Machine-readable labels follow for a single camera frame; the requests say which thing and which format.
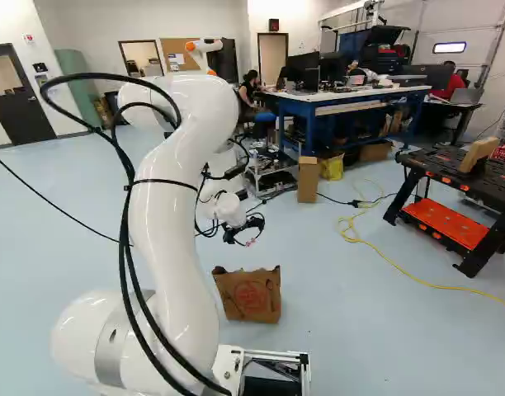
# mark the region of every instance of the floor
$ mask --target floor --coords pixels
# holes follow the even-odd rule
[[[161,140],[124,127],[120,142],[137,163]],[[115,153],[96,136],[0,150],[30,184],[84,222],[117,235],[125,183]],[[322,182],[338,200],[367,198],[379,182],[395,192],[403,169],[393,160],[360,166],[343,181]],[[493,219],[460,203],[454,191],[431,197],[478,221]],[[252,207],[256,203],[245,203]],[[389,200],[357,220],[361,236],[416,276],[473,287],[505,299],[505,256],[469,280],[458,262],[414,229],[382,220]],[[289,192],[260,208],[267,226],[252,247],[197,239],[210,271],[281,265],[283,314],[277,325],[230,323],[221,312],[221,342],[264,350],[310,351],[315,395],[505,395],[505,307],[464,292],[432,290],[399,274],[362,244],[336,232],[339,216],[356,213],[321,200],[299,205]],[[151,285],[138,260],[144,285]],[[116,245],[91,234],[33,196],[0,167],[0,396],[91,395],[50,359],[50,328],[71,300],[87,290],[118,290]]]

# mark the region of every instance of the yellow bag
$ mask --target yellow bag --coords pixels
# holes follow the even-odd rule
[[[336,181],[344,177],[344,153],[320,162],[320,176],[323,179]]]

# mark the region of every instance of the white tabletop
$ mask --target white tabletop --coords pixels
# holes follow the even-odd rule
[[[429,85],[422,85],[420,87],[400,87],[400,88],[381,88],[381,89],[362,89],[360,91],[335,93],[335,92],[317,92],[311,95],[293,95],[287,92],[264,92],[266,95],[273,95],[274,97],[284,97],[285,99],[292,99],[294,101],[334,101],[336,99],[348,99],[351,97],[369,97],[371,95],[388,95],[390,93],[400,92],[414,92],[414,91],[428,91],[432,87]]]

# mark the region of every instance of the workbench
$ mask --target workbench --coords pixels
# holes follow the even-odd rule
[[[505,163],[485,158],[472,172],[461,173],[458,168],[466,154],[456,147],[436,146],[432,150],[399,155],[397,162],[410,168],[410,173],[384,219],[395,225],[395,220],[400,217],[432,236],[447,250],[457,252],[464,260],[454,267],[474,278],[494,253],[505,253]],[[415,203],[404,208],[423,177],[428,179],[425,196],[416,194]],[[486,206],[499,212],[495,224],[489,229],[428,199],[430,180],[482,200]]]
[[[335,92],[317,92],[309,95],[296,95],[288,92],[264,92],[268,98],[277,102],[279,108],[279,145],[281,149],[288,146],[295,151],[299,151],[297,144],[286,139],[284,126],[285,116],[300,116],[305,119],[305,142],[301,148],[302,155],[316,155],[314,141],[317,138],[330,139],[334,135],[334,116],[353,111],[367,111],[370,109],[380,109],[392,105],[410,105],[413,107],[413,121],[408,130],[398,135],[405,147],[408,147],[409,138],[412,137],[422,111],[422,104],[429,86],[421,87],[400,87],[400,88],[381,88],[381,89],[361,89],[353,92],[335,93]],[[317,128],[317,119],[319,117],[328,117],[328,128],[319,130]],[[333,147],[336,150],[349,149],[350,147],[375,142],[382,137],[371,136],[363,139],[357,139],[355,136],[348,136],[352,142],[341,146]]]

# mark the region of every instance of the woman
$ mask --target woman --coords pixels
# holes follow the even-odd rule
[[[243,83],[238,93],[240,97],[239,122],[253,122],[252,136],[254,139],[267,137],[276,126],[276,115],[267,110],[260,110],[254,104],[254,92],[263,91],[256,70],[249,70],[243,76]]]
[[[261,91],[260,78],[256,70],[249,70],[243,76],[243,83],[240,85],[238,93],[240,101],[240,118],[245,122],[252,122],[256,117],[258,108],[254,104],[254,92]]]

